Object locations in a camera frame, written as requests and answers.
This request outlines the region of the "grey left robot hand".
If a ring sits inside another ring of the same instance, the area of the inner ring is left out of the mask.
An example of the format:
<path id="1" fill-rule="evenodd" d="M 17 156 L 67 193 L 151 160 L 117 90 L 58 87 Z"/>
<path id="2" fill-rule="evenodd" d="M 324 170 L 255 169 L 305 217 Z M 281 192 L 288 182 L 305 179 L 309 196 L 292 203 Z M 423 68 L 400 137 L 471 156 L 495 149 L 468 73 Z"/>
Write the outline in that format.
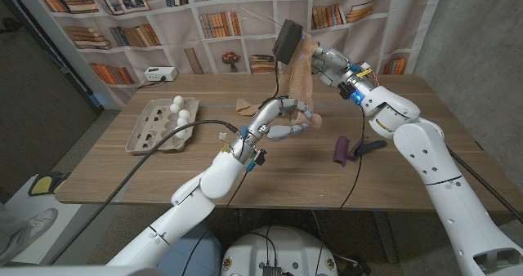
<path id="1" fill-rule="evenodd" d="M 313 117 L 312 109 L 300 100 L 278 97 L 267 102 L 230 143 L 229 153 L 241 164 L 253 161 L 257 165 L 262 165 L 265 162 L 266 150 L 257 148 L 258 141 L 263 137 L 271 141 L 284 140 L 310 126 L 307 122 L 297 125 L 270 125 L 280 114 L 293 116 L 298 112 L 304 114 L 307 120 Z"/>

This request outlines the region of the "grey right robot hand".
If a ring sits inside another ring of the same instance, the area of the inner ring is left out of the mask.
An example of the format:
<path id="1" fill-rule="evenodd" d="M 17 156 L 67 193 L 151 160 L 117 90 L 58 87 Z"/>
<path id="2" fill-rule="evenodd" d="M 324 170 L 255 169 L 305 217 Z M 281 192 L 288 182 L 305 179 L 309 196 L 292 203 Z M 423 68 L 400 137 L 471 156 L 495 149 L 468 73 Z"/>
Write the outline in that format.
<path id="1" fill-rule="evenodd" d="M 359 104 L 376 86 L 370 66 L 356 63 L 333 47 L 317 42 L 311 60 L 312 72 L 328 87 L 338 88 L 340 96 Z"/>

